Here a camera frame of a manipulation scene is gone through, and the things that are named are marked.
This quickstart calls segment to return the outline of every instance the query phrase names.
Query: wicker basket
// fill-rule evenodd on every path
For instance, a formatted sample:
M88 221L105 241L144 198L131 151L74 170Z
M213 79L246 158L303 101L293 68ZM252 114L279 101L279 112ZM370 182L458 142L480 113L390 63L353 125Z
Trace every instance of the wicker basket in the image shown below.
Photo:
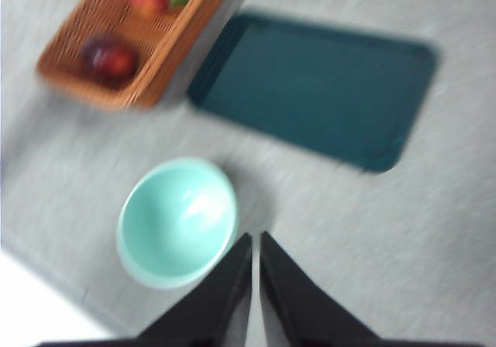
M81 0L43 51L37 70L51 85L103 109L150 107L222 0L190 0L182 9L140 15L126 0ZM88 72L80 49L89 36L118 36L139 52L136 75L105 84Z

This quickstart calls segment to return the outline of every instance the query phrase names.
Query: gray carpet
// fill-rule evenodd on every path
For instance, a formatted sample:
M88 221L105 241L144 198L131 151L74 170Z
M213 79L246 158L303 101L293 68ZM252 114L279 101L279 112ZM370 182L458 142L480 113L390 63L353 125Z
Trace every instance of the gray carpet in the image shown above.
M2 0L2 245L115 333L133 335L194 284L157 291L130 279L115 252L119 209L151 167L201 156L232 178L242 230L270 230L379 335L496 346L496 0L244 1L438 47L439 70L406 150L383 174L184 100L241 1L221 7L153 111L109 114L62 98L33 73L77 0ZM266 329L255 276L246 345L283 344L277 328Z

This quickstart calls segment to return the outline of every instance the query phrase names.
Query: plum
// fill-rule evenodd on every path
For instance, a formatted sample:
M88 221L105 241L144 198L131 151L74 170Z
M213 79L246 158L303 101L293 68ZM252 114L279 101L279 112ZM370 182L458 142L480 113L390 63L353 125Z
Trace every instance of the plum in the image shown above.
M91 70L104 79L128 80L138 67L138 53L116 38L92 37L81 52Z

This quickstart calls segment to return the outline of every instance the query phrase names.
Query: dark green tray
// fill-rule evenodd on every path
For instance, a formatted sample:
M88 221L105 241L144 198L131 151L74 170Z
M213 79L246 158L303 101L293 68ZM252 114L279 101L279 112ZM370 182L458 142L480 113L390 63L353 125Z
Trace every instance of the dark green tray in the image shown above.
M421 43L238 15L188 93L200 108L382 171L398 160L435 66Z

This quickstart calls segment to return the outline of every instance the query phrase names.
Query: plastic bowl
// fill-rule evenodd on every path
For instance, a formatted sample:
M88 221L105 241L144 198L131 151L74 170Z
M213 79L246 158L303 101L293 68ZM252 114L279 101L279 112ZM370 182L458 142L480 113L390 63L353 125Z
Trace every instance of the plastic bowl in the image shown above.
M119 217L123 266L149 287L178 287L212 268L236 236L236 198L225 174L200 159L178 159L145 175Z

